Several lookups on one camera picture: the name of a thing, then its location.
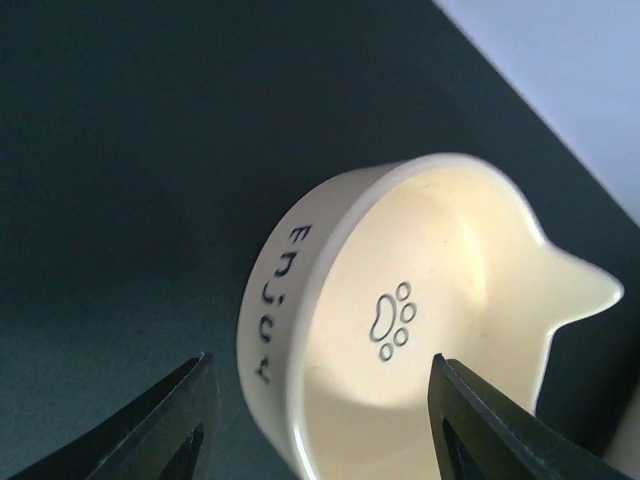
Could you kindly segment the beige cat-ear bowl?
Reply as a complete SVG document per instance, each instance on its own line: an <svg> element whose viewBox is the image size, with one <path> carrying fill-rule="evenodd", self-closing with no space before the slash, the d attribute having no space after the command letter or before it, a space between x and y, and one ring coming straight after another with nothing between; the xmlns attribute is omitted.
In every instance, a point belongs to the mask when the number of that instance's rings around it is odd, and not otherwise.
<svg viewBox="0 0 640 480"><path fill-rule="evenodd" d="M481 159L357 169L302 197L258 255L238 320L241 388L301 479L435 479L435 355L533 412L555 332L623 294L554 245Z"/></svg>

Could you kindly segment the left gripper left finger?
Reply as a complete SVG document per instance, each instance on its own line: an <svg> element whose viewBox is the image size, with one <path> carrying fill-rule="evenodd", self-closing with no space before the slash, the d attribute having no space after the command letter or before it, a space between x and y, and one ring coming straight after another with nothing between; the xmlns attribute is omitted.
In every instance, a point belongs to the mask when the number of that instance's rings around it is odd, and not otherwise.
<svg viewBox="0 0 640 480"><path fill-rule="evenodd" d="M29 467L31 479L210 479L219 391L192 358L107 420Z"/></svg>

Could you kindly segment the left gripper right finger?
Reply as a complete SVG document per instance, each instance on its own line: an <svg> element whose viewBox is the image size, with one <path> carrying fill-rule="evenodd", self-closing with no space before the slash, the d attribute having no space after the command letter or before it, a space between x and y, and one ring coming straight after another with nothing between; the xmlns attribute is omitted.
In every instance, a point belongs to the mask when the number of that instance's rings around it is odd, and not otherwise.
<svg viewBox="0 0 640 480"><path fill-rule="evenodd" d="M625 479L457 360L433 358L427 395L443 479Z"/></svg>

